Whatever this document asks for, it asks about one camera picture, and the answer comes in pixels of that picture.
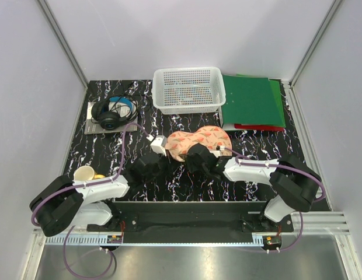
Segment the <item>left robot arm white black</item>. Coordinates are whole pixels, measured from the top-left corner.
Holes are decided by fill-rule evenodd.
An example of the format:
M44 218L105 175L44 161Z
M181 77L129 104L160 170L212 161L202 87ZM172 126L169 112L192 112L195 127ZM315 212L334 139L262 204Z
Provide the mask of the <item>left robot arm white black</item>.
M149 153L110 177L76 181L66 175L59 176L30 203L31 222L47 237L70 226L94 225L116 230L120 217L109 200L132 196L168 170L167 156Z

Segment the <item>floral pink laundry bag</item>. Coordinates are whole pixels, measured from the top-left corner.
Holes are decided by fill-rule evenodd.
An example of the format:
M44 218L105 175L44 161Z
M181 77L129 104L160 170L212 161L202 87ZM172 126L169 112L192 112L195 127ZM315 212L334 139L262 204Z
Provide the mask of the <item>floral pink laundry bag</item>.
M173 159L184 162L187 152L195 144L201 144L210 151L216 151L217 146L232 149L229 135L222 128L212 125L203 126L195 132L173 132L167 138L165 149Z

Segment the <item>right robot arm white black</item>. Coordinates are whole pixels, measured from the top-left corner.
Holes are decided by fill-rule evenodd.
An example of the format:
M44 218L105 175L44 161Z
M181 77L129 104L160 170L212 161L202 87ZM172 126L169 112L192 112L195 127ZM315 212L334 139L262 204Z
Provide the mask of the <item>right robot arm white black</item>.
M182 157L190 172L200 171L215 180L271 186L276 196L267 202L259 216L259 224L266 231L274 230L293 212L308 212L314 202L325 198L325 193L316 196L319 190L325 190L319 175L293 155L250 160L224 146L212 151L195 144Z

